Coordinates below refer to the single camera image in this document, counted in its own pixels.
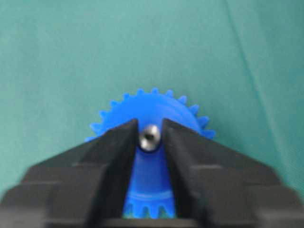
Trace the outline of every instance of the green backdrop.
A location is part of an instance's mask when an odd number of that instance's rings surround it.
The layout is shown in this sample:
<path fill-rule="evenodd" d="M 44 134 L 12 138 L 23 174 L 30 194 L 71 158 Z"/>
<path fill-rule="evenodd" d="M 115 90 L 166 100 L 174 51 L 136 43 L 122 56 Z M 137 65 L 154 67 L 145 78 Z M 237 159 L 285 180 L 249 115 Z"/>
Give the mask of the green backdrop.
<path fill-rule="evenodd" d="M 0 0 L 0 192 L 93 135 L 111 99 L 158 87 L 304 196 L 303 12 L 303 0 Z"/>

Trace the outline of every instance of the gear tooth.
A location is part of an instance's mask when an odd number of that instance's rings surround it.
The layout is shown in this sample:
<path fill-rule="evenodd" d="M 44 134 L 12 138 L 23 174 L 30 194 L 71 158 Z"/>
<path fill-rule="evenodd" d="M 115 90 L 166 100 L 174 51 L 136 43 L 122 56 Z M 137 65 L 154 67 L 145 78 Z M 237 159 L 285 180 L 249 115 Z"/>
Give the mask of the gear tooth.
<path fill-rule="evenodd" d="M 185 105 L 187 102 L 187 97 L 183 95 L 178 99 L 178 101 L 181 102 L 183 105 Z"/>
<path fill-rule="evenodd" d="M 173 218 L 175 216 L 175 204 L 172 200 L 166 200 L 164 202 L 164 204 L 162 204 L 160 206 L 160 214 L 161 216 L 167 216 L 167 218 Z"/>
<path fill-rule="evenodd" d="M 110 106 L 112 107 L 112 108 L 114 108 L 115 106 L 117 106 L 118 105 L 118 102 L 117 101 L 111 101 L 110 102 Z"/>
<path fill-rule="evenodd" d="M 132 204 L 131 203 L 128 203 L 127 205 L 125 205 L 124 209 L 123 209 L 123 212 L 125 215 L 129 215 L 132 213 Z"/>
<path fill-rule="evenodd" d="M 159 207 L 156 205 L 151 205 L 149 210 L 150 218 L 157 219 L 159 215 Z"/>
<path fill-rule="evenodd" d="M 100 111 L 99 112 L 99 116 L 101 117 L 101 118 L 105 118 L 106 117 L 106 115 L 107 115 L 107 112 L 106 111 Z"/>
<path fill-rule="evenodd" d="M 143 89 L 138 89 L 137 90 L 137 95 L 142 95 L 144 94 L 144 90 Z"/>
<path fill-rule="evenodd" d="M 141 203 L 133 204 L 133 217 L 137 219 L 143 217 L 143 206 Z"/>
<path fill-rule="evenodd" d="M 195 105 L 192 105 L 189 109 L 194 115 L 196 115 L 198 113 L 199 108 L 200 107 L 197 104 L 195 104 Z"/>
<path fill-rule="evenodd" d="M 124 95 L 123 95 L 123 98 L 124 99 L 128 99 L 130 97 L 130 94 L 128 94 L 128 93 L 125 93 Z"/>
<path fill-rule="evenodd" d="M 198 118 L 198 122 L 202 128 L 205 128 L 209 122 L 209 117 L 201 116 Z"/>
<path fill-rule="evenodd" d="M 166 92 L 166 95 L 169 96 L 169 97 L 173 97 L 173 91 L 169 89 L 169 90 Z"/>
<path fill-rule="evenodd" d="M 102 125 L 100 123 L 91 123 L 90 127 L 94 132 L 98 132 L 101 130 Z"/>
<path fill-rule="evenodd" d="M 205 136 L 207 139 L 213 139 L 215 136 L 215 131 L 214 130 L 204 130 L 202 132 L 202 135 Z"/>
<path fill-rule="evenodd" d="M 152 89 L 152 93 L 153 93 L 153 94 L 158 94 L 158 92 L 159 92 L 159 91 L 158 91 L 158 88 L 153 88 L 153 89 Z"/>
<path fill-rule="evenodd" d="M 101 136 L 101 135 L 103 135 L 104 133 L 106 133 L 106 131 L 107 131 L 107 130 L 104 130 L 104 129 L 103 129 L 103 130 L 100 130 L 100 131 L 97 133 L 97 135 L 98 135 L 98 136 Z"/>
<path fill-rule="evenodd" d="M 174 208 L 171 210 L 166 210 L 164 206 L 159 207 L 159 212 L 158 212 L 158 218 L 159 219 L 167 219 L 167 218 L 173 218 L 174 217 Z"/>
<path fill-rule="evenodd" d="M 86 137 L 85 138 L 85 142 L 89 142 L 89 141 L 91 141 L 91 140 L 93 140 L 95 138 L 97 138 L 97 137 L 94 137 L 94 136 L 92 136 L 92 137 Z"/>

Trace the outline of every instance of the metal screw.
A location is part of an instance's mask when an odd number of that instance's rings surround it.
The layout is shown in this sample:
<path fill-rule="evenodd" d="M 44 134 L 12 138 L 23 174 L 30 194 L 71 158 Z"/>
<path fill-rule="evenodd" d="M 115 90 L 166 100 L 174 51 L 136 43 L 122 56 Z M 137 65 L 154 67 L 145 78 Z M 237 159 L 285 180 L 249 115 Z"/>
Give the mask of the metal screw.
<path fill-rule="evenodd" d="M 153 152 L 161 141 L 161 133 L 156 125 L 148 125 L 139 134 L 139 146 L 145 152 Z"/>

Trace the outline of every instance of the small blue gear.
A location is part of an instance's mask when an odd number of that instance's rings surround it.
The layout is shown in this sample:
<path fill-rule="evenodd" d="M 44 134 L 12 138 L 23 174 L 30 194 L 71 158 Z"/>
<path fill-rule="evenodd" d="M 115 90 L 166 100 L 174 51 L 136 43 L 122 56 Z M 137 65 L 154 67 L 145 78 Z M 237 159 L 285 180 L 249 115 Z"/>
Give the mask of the small blue gear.
<path fill-rule="evenodd" d="M 122 102 L 111 101 L 111 111 L 100 111 L 103 120 L 101 123 L 90 125 L 96 137 L 134 118 L 138 120 L 139 131 L 150 124 L 157 125 L 161 131 L 163 118 L 168 118 L 208 139 L 215 135 L 214 130 L 205 130 L 208 117 L 196 117 L 199 106 L 186 106 L 186 96 L 176 100 L 171 90 L 163 95 L 154 88 L 151 93 L 139 89 L 137 95 L 125 94 L 123 98 Z M 139 147 L 136 148 L 123 209 L 124 217 L 155 219 L 175 216 L 173 192 L 166 164 L 162 145 L 154 153 L 145 153 Z"/>

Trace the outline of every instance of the blue plastic part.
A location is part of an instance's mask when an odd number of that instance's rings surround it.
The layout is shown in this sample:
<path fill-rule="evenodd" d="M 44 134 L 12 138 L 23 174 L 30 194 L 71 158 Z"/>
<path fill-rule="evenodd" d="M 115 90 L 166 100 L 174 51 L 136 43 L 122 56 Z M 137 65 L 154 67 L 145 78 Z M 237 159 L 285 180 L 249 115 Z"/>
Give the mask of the blue plastic part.
<path fill-rule="evenodd" d="M 206 138 L 212 139 L 215 135 L 213 130 L 204 130 L 208 117 L 196 118 L 199 109 L 197 104 L 185 106 L 186 96 L 176 100 L 171 90 L 163 95 L 154 88 L 151 93 L 139 89 L 137 95 L 124 94 L 123 97 L 120 103 L 111 101 L 111 111 L 100 111 L 101 123 L 90 125 L 97 136 L 134 118 L 138 119 L 139 131 L 150 124 L 157 125 L 161 130 L 163 118 L 168 118 Z M 145 153 L 137 147 L 123 212 L 125 215 L 131 213 L 134 218 L 144 218 L 148 213 L 150 218 L 155 219 L 160 215 L 160 208 L 166 211 L 169 218 L 175 216 L 163 146 L 154 153 Z"/>

